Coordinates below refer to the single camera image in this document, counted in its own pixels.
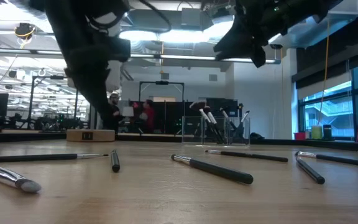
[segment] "wooden table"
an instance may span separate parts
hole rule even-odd
[[[326,178],[318,185],[293,158],[299,149],[350,158],[358,158],[357,152],[230,148],[289,157],[286,164],[205,154],[204,147],[175,143],[37,141],[0,144],[0,156],[112,149],[121,161],[118,174],[107,157],[0,164],[43,187],[30,195],[0,184],[0,223],[358,223],[358,167],[305,158]],[[173,153],[248,172],[254,183],[239,184],[173,162]]]

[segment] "small wooden box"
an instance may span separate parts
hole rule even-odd
[[[112,142],[115,140],[114,130],[67,130],[67,141]]]

